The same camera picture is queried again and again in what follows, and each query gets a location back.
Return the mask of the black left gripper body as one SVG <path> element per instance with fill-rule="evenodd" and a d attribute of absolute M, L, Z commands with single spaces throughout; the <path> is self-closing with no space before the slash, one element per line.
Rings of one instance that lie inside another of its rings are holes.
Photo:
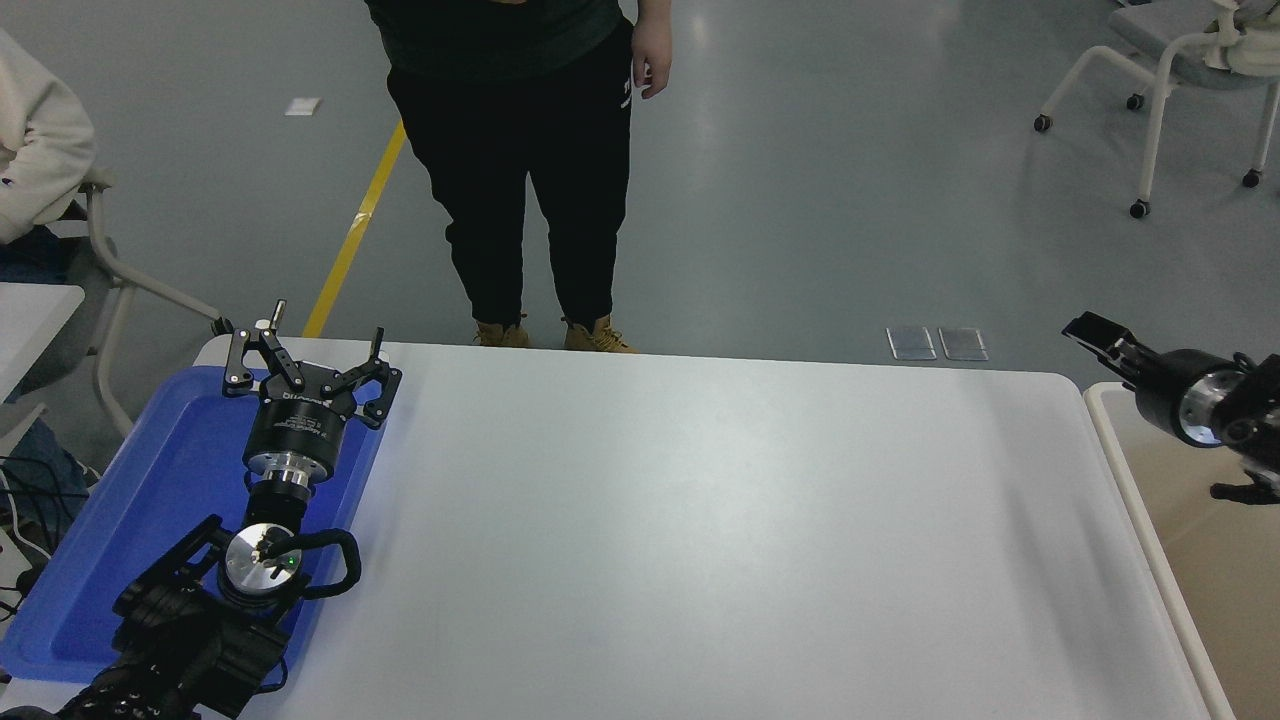
<path fill-rule="evenodd" d="M 310 473 L 333 473 L 340 454 L 346 423 L 355 415 L 355 393 L 333 398 L 317 391 L 292 389 L 284 378 L 260 384 L 260 405 L 243 452 L 244 465 L 264 473 L 269 456 L 306 457 Z"/>

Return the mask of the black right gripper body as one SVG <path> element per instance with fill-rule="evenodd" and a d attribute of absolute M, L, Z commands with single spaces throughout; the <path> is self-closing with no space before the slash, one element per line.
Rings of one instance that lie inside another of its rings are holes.
<path fill-rule="evenodd" d="M 1204 379 L 1213 373 L 1213 356 L 1180 348 L 1140 352 L 1140 378 L 1135 402 L 1140 415 L 1180 441 L 1210 441 L 1210 391 Z"/>

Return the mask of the person's left hand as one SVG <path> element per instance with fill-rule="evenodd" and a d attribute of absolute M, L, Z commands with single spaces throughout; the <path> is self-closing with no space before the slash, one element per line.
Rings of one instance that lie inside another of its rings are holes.
<path fill-rule="evenodd" d="M 668 5 L 641 4 L 631 40 L 632 85 L 643 99 L 653 99 L 669 86 L 673 65 L 673 29 Z"/>

